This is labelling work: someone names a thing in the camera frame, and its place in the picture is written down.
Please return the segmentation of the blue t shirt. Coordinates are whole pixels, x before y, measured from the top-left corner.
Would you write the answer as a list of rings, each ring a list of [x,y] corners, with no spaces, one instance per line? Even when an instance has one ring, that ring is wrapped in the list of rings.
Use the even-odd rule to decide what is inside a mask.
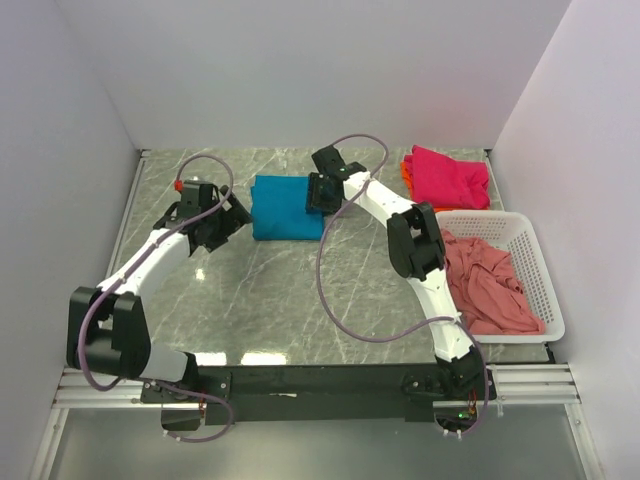
[[[253,238],[319,241],[324,218],[320,212],[306,210],[308,187],[304,176],[257,175],[250,189]]]

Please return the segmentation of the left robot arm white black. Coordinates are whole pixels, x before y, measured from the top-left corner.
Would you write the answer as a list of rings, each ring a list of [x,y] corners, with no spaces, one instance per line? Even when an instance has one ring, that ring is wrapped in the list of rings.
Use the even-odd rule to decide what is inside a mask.
[[[199,248],[212,252],[252,218],[227,185],[177,181],[180,194],[154,223],[143,246],[96,287],[71,295],[69,367],[119,379],[145,379],[193,389],[200,383],[194,354],[152,342],[144,309],[166,276]]]

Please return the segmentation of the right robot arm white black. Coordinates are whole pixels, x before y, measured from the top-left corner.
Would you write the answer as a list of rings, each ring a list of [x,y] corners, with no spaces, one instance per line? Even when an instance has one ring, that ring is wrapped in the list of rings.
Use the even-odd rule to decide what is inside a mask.
[[[325,313],[348,336],[367,343],[390,343],[427,326],[430,328],[439,387],[432,395],[460,396],[470,392],[490,398],[489,373],[477,340],[461,319],[446,276],[445,244],[434,209],[396,194],[358,162],[346,163],[334,145],[311,155],[316,171],[309,176],[307,206],[332,216],[322,234],[316,257],[316,287]],[[330,228],[348,208],[358,206],[386,229],[390,264],[413,289],[424,319],[387,338],[366,337],[348,329],[328,304],[321,280],[321,260]]]

